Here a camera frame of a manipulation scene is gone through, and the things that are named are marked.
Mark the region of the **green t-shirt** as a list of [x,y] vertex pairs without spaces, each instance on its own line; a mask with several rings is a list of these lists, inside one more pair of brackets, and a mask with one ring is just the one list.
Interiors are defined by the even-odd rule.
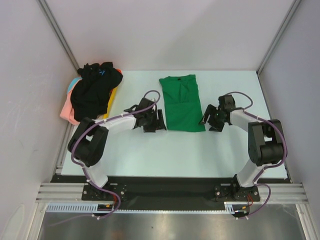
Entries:
[[194,74],[159,79],[162,87],[167,129],[190,133],[204,132],[199,89]]

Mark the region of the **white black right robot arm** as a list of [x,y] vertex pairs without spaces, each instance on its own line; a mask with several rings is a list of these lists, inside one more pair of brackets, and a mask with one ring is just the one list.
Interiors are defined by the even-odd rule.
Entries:
[[278,119],[266,120],[237,107],[233,93],[218,98],[218,106],[209,104],[199,121],[209,124],[210,131],[220,133],[225,125],[236,126],[248,134],[249,159],[242,170],[232,178],[230,186],[222,189],[225,198],[244,201],[258,192],[258,180],[268,169],[281,166],[287,155],[282,124]]

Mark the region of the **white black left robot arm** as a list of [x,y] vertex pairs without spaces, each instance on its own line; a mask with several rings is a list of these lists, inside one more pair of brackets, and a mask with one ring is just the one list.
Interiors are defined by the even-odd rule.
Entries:
[[87,182],[94,186],[93,194],[100,200],[110,196],[108,174],[102,167],[102,157],[108,137],[137,128],[145,133],[166,130],[163,111],[155,100],[143,97],[139,104],[105,120],[84,118],[72,135],[67,150],[71,161],[80,166]]

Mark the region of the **yellow t-shirt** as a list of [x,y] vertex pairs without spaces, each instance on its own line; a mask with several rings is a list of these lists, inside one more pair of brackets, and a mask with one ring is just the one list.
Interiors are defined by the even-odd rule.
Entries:
[[112,89],[110,91],[109,100],[108,100],[108,104],[107,104],[107,112],[102,116],[103,119],[107,119],[111,113],[111,109],[112,109],[113,102],[116,97],[117,90],[118,90],[118,88],[115,87],[114,89]]

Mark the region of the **black t-shirt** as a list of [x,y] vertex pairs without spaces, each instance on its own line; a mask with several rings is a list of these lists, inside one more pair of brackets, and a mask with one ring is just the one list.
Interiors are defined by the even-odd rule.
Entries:
[[123,80],[123,74],[112,62],[85,64],[77,70],[81,80],[75,84],[70,96],[74,119],[96,119],[108,111],[111,91]]

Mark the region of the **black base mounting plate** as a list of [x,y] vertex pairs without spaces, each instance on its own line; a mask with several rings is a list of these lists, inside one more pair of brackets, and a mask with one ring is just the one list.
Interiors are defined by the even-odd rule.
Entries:
[[101,190],[86,182],[84,176],[55,174],[52,183],[85,183],[81,200],[84,202],[124,203],[127,207],[151,206],[183,208],[191,206],[212,206],[213,203],[235,202],[237,204],[257,203],[262,191],[243,201],[226,198],[222,189],[227,189],[233,178],[185,178],[185,177],[128,177],[112,176]]

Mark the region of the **pink t-shirt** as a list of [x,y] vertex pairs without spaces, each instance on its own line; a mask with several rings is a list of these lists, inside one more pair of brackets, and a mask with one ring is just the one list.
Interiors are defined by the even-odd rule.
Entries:
[[67,96],[66,96],[66,100],[65,100],[65,103],[62,107],[62,110],[60,112],[60,117],[66,121],[68,121],[69,123],[71,123],[72,125],[78,125],[80,122],[77,121],[75,119],[75,111],[74,111],[74,108],[72,106],[72,103],[71,103],[71,94],[72,92],[70,91]]

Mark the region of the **light blue t-shirt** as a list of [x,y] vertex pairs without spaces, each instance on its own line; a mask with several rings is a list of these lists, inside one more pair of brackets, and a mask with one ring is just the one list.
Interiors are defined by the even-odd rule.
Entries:
[[68,89],[67,89],[67,94],[72,91],[74,86],[77,84],[78,81],[81,81],[82,77],[75,77],[69,84]]

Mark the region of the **aluminium front rail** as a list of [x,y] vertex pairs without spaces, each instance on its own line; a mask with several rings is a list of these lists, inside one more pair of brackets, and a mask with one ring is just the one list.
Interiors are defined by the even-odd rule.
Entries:
[[[36,202],[38,203],[80,203],[86,183],[42,183]],[[305,189],[301,183],[268,184],[271,189],[269,204],[308,204]]]

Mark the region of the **aluminium corner frame post right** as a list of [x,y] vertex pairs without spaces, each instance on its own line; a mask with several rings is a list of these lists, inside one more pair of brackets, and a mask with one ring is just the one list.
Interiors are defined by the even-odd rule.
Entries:
[[292,4],[290,5],[289,10],[287,11],[287,13],[286,13],[283,21],[281,22],[274,38],[272,39],[270,46],[268,47],[264,57],[262,58],[262,61],[260,62],[259,66],[256,70],[256,74],[257,74],[258,78],[262,74],[264,68],[266,67],[266,65],[270,61],[272,55],[274,54],[276,48],[280,44],[281,39],[283,38],[287,28],[289,27],[291,21],[293,20],[295,14],[298,11],[302,2],[303,2],[303,0],[293,0],[292,1]]

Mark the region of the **aluminium corner frame post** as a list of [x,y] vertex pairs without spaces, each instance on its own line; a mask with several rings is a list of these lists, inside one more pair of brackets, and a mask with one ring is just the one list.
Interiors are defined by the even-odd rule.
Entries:
[[46,0],[36,0],[37,4],[39,5],[43,15],[45,16],[49,26],[51,27],[53,33],[55,34],[57,40],[59,41],[63,51],[65,52],[67,58],[69,59],[70,63],[72,64],[75,71],[78,70],[79,64],[78,61],[75,58],[75,55],[65,38],[65,35],[56,20],[54,13],[52,12],[48,2]]
[[256,74],[257,74],[258,78],[262,74],[264,68],[266,67],[266,65],[270,61],[272,55],[274,54],[276,48],[280,44],[281,39],[283,38],[287,28],[289,27],[291,21],[293,20],[295,14],[298,11],[302,2],[303,2],[303,0],[293,0],[292,1],[292,4],[290,5],[289,10],[287,11],[287,13],[286,13],[283,21],[281,22],[274,38],[272,39],[270,46],[268,47],[264,57],[262,58],[262,61],[260,62],[259,66],[256,70]]

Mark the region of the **aluminium corner frame post left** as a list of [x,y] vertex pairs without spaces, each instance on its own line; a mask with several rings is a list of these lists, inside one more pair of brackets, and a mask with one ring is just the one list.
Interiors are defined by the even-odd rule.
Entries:
[[52,12],[48,2],[46,0],[36,0],[37,4],[39,5],[43,15],[45,16],[49,26],[51,27],[53,33],[55,34],[57,40],[59,41],[63,51],[65,52],[67,58],[69,59],[70,63],[72,64],[75,71],[78,70],[79,64],[78,61],[75,58],[75,55],[65,38],[65,35],[56,20],[54,13]]

